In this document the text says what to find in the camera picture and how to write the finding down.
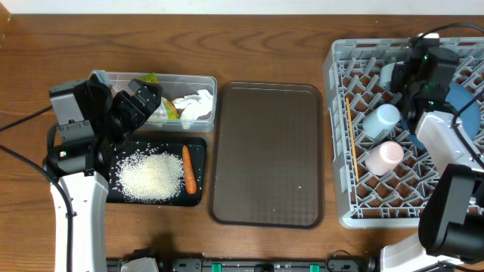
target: white wall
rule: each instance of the white wall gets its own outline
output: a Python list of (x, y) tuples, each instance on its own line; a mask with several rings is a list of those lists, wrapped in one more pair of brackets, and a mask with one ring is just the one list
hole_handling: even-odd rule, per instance
[(12, 14), (484, 14), (484, 0), (0, 1)]

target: wooden table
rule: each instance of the wooden table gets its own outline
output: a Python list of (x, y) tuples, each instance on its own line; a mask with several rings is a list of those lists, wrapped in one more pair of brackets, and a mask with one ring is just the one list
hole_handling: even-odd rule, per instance
[[(215, 76), (230, 81), (287, 82), (324, 91), (322, 64), (337, 39), (414, 36), (434, 26), (484, 17), (14, 15), (0, 50), (0, 123), (50, 105), (48, 88), (91, 70)], [(444, 36), (477, 36), (453, 29)], [(213, 160), (209, 145), (203, 198), (193, 208), (108, 204), (108, 257), (146, 246), (163, 254), (214, 258), (323, 259), (336, 250), (369, 255), (416, 229), (347, 230), (337, 218), (332, 143), (324, 111), (325, 219), (314, 230), (235, 227), (207, 214)], [(40, 164), (53, 112), (0, 134), (0, 142)], [(52, 271), (54, 207), (48, 182), (0, 153), (0, 270)]]

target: orange carrot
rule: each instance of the orange carrot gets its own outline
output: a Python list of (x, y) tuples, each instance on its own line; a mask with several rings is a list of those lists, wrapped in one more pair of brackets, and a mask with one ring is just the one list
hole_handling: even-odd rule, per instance
[(187, 146), (183, 146), (183, 170), (185, 171), (185, 187), (188, 194), (197, 192), (194, 169), (191, 167), (190, 152)]

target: cup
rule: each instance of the cup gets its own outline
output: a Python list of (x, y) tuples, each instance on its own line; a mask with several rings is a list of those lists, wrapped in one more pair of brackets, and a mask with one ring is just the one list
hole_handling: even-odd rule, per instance
[(399, 109), (392, 104), (383, 104), (363, 119), (363, 130), (375, 138), (382, 131), (391, 131), (399, 121)]
[(403, 148), (394, 141), (387, 141), (370, 150), (365, 165), (375, 175), (392, 171), (403, 159)]

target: orange stick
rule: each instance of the orange stick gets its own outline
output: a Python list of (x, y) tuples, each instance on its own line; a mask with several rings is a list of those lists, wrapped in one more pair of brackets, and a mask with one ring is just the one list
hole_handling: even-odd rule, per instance
[(195, 181), (194, 169), (191, 167), (190, 152), (187, 146), (183, 146), (183, 170), (185, 172), (185, 187), (188, 194), (197, 192), (197, 182)]
[(353, 154), (353, 162), (355, 163), (355, 175), (356, 175), (356, 183), (360, 182), (358, 176), (358, 163), (356, 163), (356, 152), (355, 152), (355, 135), (353, 134), (353, 123), (351, 121), (351, 112), (349, 108), (349, 99), (346, 98), (346, 112), (348, 113), (348, 122), (349, 122), (349, 136), (351, 136), (351, 150)]

